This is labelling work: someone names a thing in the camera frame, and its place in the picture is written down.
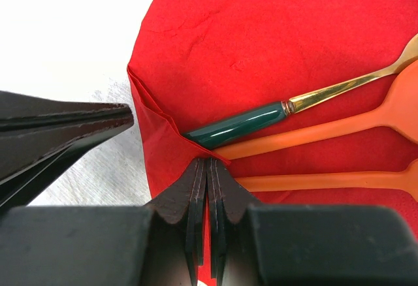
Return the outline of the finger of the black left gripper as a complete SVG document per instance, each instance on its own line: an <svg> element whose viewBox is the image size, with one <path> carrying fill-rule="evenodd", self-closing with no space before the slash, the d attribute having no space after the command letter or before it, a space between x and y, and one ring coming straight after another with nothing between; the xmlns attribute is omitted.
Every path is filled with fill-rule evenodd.
<svg viewBox="0 0 418 286"><path fill-rule="evenodd" d="M2 131L118 118L133 118L127 104L53 101L7 91L1 92Z"/></svg>
<svg viewBox="0 0 418 286"><path fill-rule="evenodd" d="M95 118L1 133L1 212L25 206L133 118Z"/></svg>

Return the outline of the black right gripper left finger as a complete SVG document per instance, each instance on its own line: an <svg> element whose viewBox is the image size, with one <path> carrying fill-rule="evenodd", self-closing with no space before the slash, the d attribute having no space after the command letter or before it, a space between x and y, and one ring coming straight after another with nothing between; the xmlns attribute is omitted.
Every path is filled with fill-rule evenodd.
<svg viewBox="0 0 418 286"><path fill-rule="evenodd" d="M194 159L143 206L13 208L1 218L1 284L196 285L205 187Z"/></svg>

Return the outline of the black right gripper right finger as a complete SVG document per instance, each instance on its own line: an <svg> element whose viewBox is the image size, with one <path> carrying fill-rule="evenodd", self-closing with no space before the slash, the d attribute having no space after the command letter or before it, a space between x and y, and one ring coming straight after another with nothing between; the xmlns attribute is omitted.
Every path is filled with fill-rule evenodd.
<svg viewBox="0 0 418 286"><path fill-rule="evenodd" d="M207 161L218 285L416 285L417 240L392 209L265 204Z"/></svg>

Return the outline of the gold fork green handle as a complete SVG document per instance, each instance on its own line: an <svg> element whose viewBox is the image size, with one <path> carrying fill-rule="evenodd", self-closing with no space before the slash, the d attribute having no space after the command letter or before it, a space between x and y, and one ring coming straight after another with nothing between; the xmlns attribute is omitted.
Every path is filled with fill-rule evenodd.
<svg viewBox="0 0 418 286"><path fill-rule="evenodd" d="M388 67L345 82L317 89L286 101L277 101L210 123L182 136L198 145L212 150L242 136L254 133L283 121L291 114L299 113L352 89L389 76L398 74L417 60L417 36L411 38L400 57Z"/></svg>

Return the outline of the orange plastic spoon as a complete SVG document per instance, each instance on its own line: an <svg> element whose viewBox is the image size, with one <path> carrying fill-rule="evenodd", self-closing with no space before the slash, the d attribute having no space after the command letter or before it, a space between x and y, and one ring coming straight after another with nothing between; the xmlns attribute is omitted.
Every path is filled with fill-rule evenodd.
<svg viewBox="0 0 418 286"><path fill-rule="evenodd" d="M264 136L214 150L228 160L259 155L293 146L365 131L390 127L417 142L417 62L406 67L392 83L384 101L375 109L328 123Z"/></svg>

